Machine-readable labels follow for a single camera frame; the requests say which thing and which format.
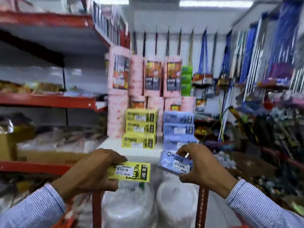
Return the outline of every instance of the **stack of yellow boxes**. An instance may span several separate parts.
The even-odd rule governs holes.
[[[158,110],[127,109],[126,133],[123,135],[122,147],[154,149],[156,144],[157,119]]]

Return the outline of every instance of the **pink roll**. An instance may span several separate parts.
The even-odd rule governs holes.
[[[109,51],[108,94],[127,95],[131,52],[129,49],[113,45]]]
[[[142,96],[143,89],[143,57],[132,55],[130,62],[130,78],[128,94],[130,96]]]
[[[157,56],[144,59],[144,88],[143,95],[159,97],[161,95],[162,61]]]
[[[195,97],[182,97],[181,98],[181,111],[195,112],[196,98]]]
[[[181,97],[165,98],[166,111],[180,111],[181,110]]]
[[[182,60],[179,56],[166,57],[164,64],[164,98],[180,96]]]
[[[145,96],[131,96],[130,108],[147,108],[147,98]]]
[[[147,109],[157,109],[158,110],[156,135],[161,136],[162,132],[163,132],[164,98],[149,97],[148,103],[147,103]]]
[[[125,96],[108,96],[108,128],[107,135],[111,138],[122,137],[126,131],[125,112],[129,106],[129,98]]]

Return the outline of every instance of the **blue box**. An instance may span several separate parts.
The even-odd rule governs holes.
[[[193,124],[194,114],[190,112],[181,112],[181,111],[164,111],[163,122]]]
[[[189,143],[198,143],[198,140],[192,134],[164,135],[164,150],[178,151],[182,145]]]
[[[163,150],[161,152],[161,160],[159,161],[158,168],[175,175],[187,174],[192,170],[193,162],[176,153]]]
[[[164,123],[164,135],[194,134],[194,124]]]

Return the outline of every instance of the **person's right hand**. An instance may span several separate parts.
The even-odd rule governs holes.
[[[180,181],[205,187],[225,199],[238,180],[216,160],[206,146],[189,143],[183,145],[176,154],[185,157],[187,153],[193,161],[193,169],[188,174],[181,174]]]

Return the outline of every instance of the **stack of green boxes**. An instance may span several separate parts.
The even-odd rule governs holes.
[[[192,88],[192,66],[183,66],[181,70],[181,95],[190,96]]]

